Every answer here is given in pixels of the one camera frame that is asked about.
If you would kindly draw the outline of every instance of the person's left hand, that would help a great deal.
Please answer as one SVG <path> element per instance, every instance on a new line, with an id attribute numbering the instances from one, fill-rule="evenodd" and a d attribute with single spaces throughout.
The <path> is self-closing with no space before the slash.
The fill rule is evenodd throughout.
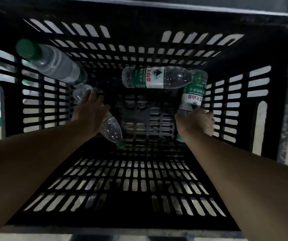
<path id="1" fill-rule="evenodd" d="M 110 109 L 110 105 L 103 105 L 104 96 L 96 97 L 97 89 L 87 91 L 73 112 L 72 121 L 79 122 L 88 139 L 99 132 L 104 116 Z"/>

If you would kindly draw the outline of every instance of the person's right arm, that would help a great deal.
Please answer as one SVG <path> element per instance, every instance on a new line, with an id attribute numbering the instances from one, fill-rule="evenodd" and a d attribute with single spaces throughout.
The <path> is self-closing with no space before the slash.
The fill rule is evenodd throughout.
<path id="1" fill-rule="evenodd" d="M 288 166 L 210 137 L 213 113 L 175 115 L 184 142 L 249 241 L 288 240 Z"/>

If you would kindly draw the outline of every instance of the hand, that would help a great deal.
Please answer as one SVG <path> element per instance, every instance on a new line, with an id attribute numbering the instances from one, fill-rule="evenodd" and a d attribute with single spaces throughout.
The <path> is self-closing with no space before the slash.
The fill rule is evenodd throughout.
<path id="1" fill-rule="evenodd" d="M 175 121 L 178 133 L 183 137 L 192 130 L 200 130 L 210 136 L 214 133 L 214 114 L 205 112 L 203 108 L 196 108 L 187 116 L 176 113 Z"/>
<path id="2" fill-rule="evenodd" d="M 92 92 L 87 91 L 80 104 L 76 106 L 71 118 L 81 126 L 87 140 L 99 132 L 104 116 L 110 109 L 110 105 L 103 105 L 104 96 L 100 95 L 97 98 L 96 93 L 97 89 L 95 88 Z"/>

